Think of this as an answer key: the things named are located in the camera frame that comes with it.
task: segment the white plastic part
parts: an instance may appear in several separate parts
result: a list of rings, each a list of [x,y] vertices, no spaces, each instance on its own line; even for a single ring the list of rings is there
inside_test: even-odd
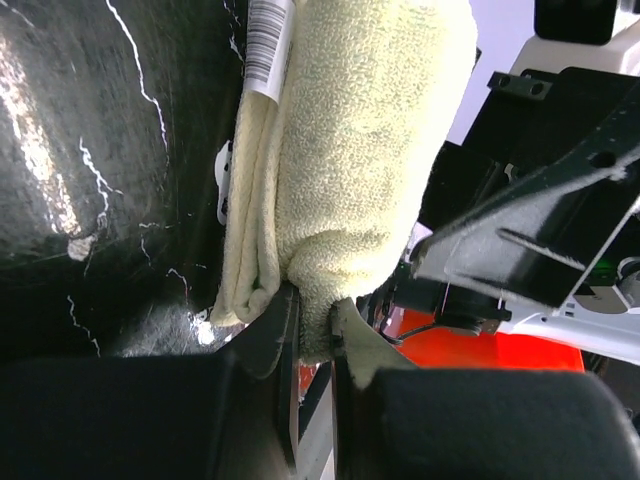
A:
[[[620,30],[603,46],[555,42],[534,36],[527,40],[516,59],[512,75],[533,69],[560,73],[567,67],[640,75],[640,22],[638,16],[623,16]]]
[[[508,303],[513,318],[502,322],[499,333],[530,335],[640,365],[640,315],[610,315],[586,310],[568,301],[553,315]]]

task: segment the black bracket hole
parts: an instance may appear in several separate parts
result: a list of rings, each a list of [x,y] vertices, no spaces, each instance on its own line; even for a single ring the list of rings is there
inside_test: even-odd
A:
[[[542,83],[536,83],[529,91],[531,95],[540,95],[544,91],[544,85]]]
[[[500,80],[498,80],[498,86],[500,88],[505,88],[510,83],[511,83],[511,79],[509,77],[507,77],[506,75],[504,77],[500,77]]]
[[[616,164],[616,156],[611,152],[600,152],[589,159],[593,168],[611,168]]]

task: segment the red object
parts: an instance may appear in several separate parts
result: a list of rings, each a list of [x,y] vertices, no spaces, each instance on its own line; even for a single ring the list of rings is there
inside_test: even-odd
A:
[[[433,323],[432,315],[396,313],[385,333],[395,337]],[[408,338],[398,347],[422,367],[565,370],[584,372],[579,349],[524,335],[465,337],[435,329]]]
[[[304,397],[305,394],[307,393],[307,390],[309,390],[309,386],[311,385],[311,382],[313,381],[313,377],[317,371],[318,369],[316,367],[304,367],[302,365],[300,366],[298,385],[300,388],[301,397]]]

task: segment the white wall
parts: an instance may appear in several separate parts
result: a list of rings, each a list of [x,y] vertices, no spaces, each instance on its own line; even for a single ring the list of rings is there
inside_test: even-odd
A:
[[[476,65],[448,140],[462,143],[489,93],[494,71],[508,72],[524,43],[533,36],[534,0],[470,0],[478,24],[482,57]]]

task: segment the towel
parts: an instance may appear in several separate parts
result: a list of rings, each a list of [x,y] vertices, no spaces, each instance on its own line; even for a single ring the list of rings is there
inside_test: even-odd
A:
[[[283,280],[300,351],[329,355],[331,305],[391,275],[474,66],[468,0],[297,2],[279,103],[245,92],[211,321],[250,323]]]

